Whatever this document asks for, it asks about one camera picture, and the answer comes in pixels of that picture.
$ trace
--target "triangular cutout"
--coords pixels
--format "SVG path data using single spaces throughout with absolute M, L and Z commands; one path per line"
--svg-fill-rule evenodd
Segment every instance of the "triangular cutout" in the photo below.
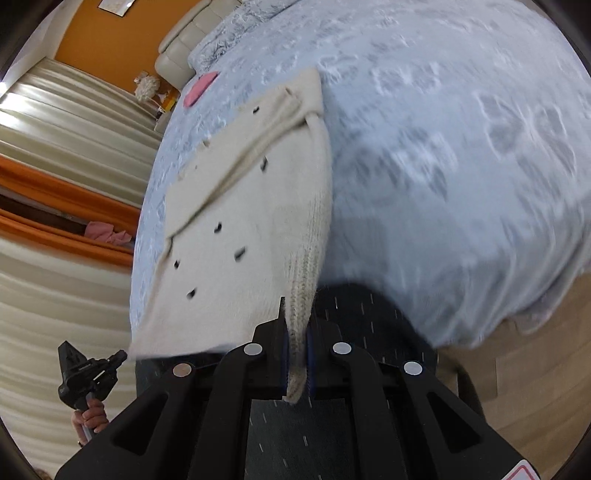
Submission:
M 427 399 L 451 453 L 459 453 L 481 442 L 480 436 L 439 395 L 429 392 Z
M 154 429 L 162 410 L 166 405 L 168 395 L 162 393 L 153 398 L 142 411 L 136 415 L 127 426 L 119 432 L 114 438 L 113 443 L 117 447 L 128 450 L 136 455 L 143 455 L 148 448 L 150 439 L 154 434 Z

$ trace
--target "silver screw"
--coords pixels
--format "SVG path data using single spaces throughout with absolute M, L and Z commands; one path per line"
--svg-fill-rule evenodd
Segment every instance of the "silver screw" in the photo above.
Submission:
M 347 355 L 347 353 L 351 353 L 351 350 L 351 346 L 346 342 L 339 342 L 333 345 L 333 352 L 339 355 Z
M 250 356 L 258 355 L 262 353 L 262 346 L 258 343 L 249 343 L 244 346 L 244 353 Z
M 420 375 L 423 371 L 423 367 L 416 362 L 406 362 L 404 364 L 404 371 L 409 375 Z
M 191 365 L 189 364 L 178 364 L 175 365 L 173 368 L 173 374 L 175 377 L 186 377 L 189 373 L 191 373 Z

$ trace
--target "pink object on bed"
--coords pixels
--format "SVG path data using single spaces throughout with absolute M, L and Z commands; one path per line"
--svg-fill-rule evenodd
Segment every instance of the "pink object on bed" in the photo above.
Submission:
M 183 101 L 184 107 L 188 108 L 191 105 L 193 105 L 197 100 L 199 100 L 199 97 L 203 95 L 203 92 L 207 90 L 207 87 L 209 87 L 212 84 L 212 82 L 216 79 L 218 74 L 219 72 L 209 72 L 205 75 L 201 75 L 199 77 L 199 80 L 195 82 L 195 85 L 191 87 L 187 96 L 185 97 L 185 100 Z
M 115 227 L 110 223 L 90 222 L 88 225 L 86 225 L 84 236 L 92 240 L 98 240 L 99 242 L 112 244 L 116 247 L 130 242 L 130 234 L 125 231 L 115 233 L 113 230 L 114 228 Z

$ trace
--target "bed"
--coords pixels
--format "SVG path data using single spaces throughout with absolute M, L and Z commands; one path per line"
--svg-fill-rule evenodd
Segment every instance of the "bed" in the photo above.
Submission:
M 477 346 L 510 316 L 524 332 L 548 320 L 591 259 L 591 81 L 554 24 L 515 0 L 224 5 L 236 9 L 202 38 L 190 12 L 163 43 L 159 73 L 183 96 L 199 75 L 220 75 L 177 107 L 154 163 L 132 331 L 163 247 L 167 187 L 239 105 L 306 66 L 321 73 L 333 150 L 321 284 L 382 292 L 435 347 Z

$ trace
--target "hand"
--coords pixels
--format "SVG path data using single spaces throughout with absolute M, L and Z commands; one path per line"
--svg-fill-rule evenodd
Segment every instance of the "hand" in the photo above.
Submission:
M 91 398 L 86 403 L 88 404 L 88 410 L 85 412 L 75 410 L 72 413 L 72 426 L 78 434 L 78 440 L 82 445 L 88 443 L 84 430 L 82 429 L 83 425 L 90 430 L 94 430 L 95 433 L 100 433 L 109 424 L 103 402 L 98 398 Z

